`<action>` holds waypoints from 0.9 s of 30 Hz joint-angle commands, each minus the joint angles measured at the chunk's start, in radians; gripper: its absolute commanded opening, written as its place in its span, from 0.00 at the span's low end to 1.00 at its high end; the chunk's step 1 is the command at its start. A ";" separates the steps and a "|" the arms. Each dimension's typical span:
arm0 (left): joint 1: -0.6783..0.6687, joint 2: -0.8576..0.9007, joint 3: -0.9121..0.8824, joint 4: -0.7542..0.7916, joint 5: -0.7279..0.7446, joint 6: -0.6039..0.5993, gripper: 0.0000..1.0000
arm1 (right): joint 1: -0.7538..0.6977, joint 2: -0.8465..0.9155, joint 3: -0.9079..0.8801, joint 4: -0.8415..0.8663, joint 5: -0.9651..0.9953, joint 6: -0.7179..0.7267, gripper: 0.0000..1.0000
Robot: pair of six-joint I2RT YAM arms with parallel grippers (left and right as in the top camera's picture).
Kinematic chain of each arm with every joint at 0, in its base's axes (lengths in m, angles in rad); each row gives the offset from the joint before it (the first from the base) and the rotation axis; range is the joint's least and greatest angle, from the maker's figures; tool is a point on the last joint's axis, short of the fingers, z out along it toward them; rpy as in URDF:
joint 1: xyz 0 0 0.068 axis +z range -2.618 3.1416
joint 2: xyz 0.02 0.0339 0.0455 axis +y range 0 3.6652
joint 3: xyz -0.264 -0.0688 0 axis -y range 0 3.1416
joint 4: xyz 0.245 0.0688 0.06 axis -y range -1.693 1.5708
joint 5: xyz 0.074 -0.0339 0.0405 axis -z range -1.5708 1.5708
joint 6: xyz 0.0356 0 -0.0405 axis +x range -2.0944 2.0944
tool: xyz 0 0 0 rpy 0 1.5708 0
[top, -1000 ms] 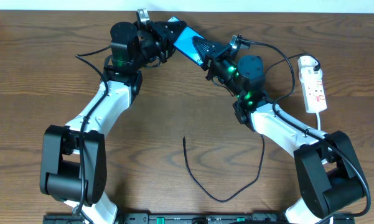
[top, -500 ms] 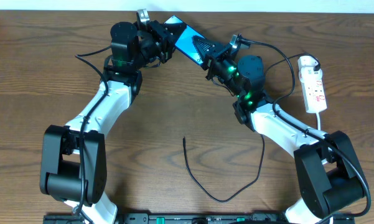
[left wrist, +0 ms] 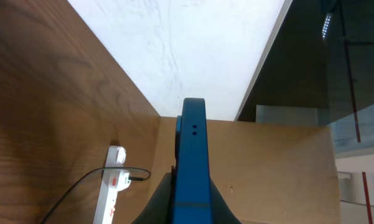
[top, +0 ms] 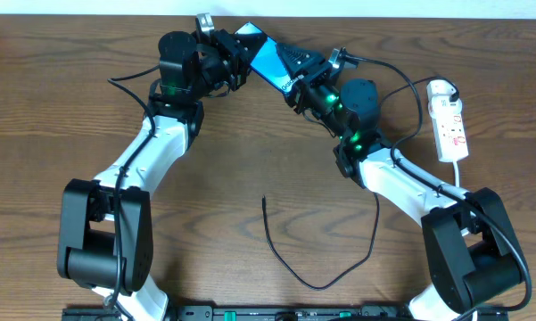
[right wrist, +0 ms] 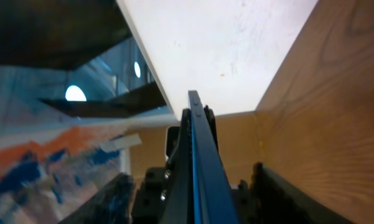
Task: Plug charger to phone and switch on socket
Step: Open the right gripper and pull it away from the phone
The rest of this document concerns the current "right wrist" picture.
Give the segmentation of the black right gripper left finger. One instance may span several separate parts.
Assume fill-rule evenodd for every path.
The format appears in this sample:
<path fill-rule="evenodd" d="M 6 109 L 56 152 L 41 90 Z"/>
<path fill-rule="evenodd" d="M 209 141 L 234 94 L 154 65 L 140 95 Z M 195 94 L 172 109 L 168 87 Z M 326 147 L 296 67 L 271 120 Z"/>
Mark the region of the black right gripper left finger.
<path fill-rule="evenodd" d="M 133 178 L 120 173 L 58 224 L 127 224 L 133 190 Z"/>

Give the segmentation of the blue Galaxy smartphone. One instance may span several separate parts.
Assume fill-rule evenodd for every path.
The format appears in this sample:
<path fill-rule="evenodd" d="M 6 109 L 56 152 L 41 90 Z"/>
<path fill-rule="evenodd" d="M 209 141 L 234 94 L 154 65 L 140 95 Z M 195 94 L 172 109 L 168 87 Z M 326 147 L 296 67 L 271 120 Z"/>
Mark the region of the blue Galaxy smartphone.
<path fill-rule="evenodd" d="M 195 223 L 239 223 L 231 188 L 199 94 L 188 92 L 192 128 L 192 184 Z"/>

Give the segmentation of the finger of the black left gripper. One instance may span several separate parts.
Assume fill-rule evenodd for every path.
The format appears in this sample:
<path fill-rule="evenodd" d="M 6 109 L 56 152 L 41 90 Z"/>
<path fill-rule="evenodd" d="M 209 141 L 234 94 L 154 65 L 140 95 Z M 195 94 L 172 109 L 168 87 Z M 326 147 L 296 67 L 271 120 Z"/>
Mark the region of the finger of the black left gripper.
<path fill-rule="evenodd" d="M 211 130 L 211 133 L 212 133 L 213 140 L 215 142 L 216 148 L 218 149 L 218 139 L 217 139 L 217 128 L 216 128 L 216 122 L 215 122 L 215 115 L 213 113 L 213 110 L 210 109 L 208 107 L 208 105 L 206 105 L 203 108 L 203 110 L 205 112 L 208 124 L 210 126 L 210 130 Z"/>
<path fill-rule="evenodd" d="M 160 224 L 194 222 L 189 109 L 182 111 L 182 119 L 178 126 L 178 142 L 164 168 Z"/>

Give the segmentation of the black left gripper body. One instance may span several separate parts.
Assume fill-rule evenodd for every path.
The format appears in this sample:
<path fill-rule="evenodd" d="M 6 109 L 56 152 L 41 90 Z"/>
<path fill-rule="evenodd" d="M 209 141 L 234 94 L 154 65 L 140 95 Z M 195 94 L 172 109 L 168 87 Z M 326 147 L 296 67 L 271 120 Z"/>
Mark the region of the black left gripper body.
<path fill-rule="evenodd" d="M 258 201 L 245 180 L 233 184 L 231 194 L 240 223 L 263 223 Z M 131 219 L 133 223 L 197 223 L 192 175 L 182 180 L 163 167 L 148 169 L 136 192 Z"/>

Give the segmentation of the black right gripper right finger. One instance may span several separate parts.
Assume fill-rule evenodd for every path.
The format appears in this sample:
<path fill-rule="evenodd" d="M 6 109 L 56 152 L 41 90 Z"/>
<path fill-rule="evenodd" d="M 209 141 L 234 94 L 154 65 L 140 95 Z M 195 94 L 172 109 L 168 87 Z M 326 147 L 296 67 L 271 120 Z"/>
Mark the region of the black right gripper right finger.
<path fill-rule="evenodd" d="M 352 224 L 261 162 L 253 166 L 252 181 L 258 223 Z"/>

